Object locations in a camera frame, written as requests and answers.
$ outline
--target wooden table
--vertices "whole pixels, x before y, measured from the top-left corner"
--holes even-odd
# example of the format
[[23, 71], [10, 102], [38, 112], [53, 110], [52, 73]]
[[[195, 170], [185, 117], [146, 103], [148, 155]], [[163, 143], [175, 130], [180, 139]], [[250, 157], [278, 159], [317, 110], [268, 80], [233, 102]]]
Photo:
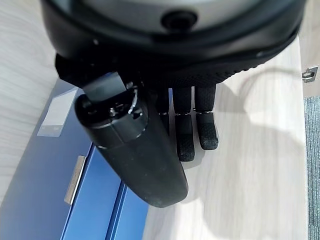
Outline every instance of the wooden table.
[[219, 147], [203, 151], [194, 134], [195, 160], [183, 164], [188, 196], [151, 206], [143, 240], [308, 239], [301, 72], [296, 39], [217, 86]]
[[40, 0], [0, 0], [0, 205], [58, 74]]

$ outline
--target robot finger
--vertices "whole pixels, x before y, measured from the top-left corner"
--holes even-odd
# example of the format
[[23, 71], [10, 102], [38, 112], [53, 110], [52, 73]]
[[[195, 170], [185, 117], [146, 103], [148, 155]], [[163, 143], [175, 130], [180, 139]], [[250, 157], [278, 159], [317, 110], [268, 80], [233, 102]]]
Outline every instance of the robot finger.
[[193, 127], [191, 120], [191, 87], [173, 88], [173, 107], [175, 116], [175, 135], [177, 155], [182, 162], [195, 158]]
[[194, 105], [196, 125], [202, 149], [214, 150], [218, 147], [214, 114], [211, 112], [215, 103], [216, 85], [213, 87], [195, 87]]

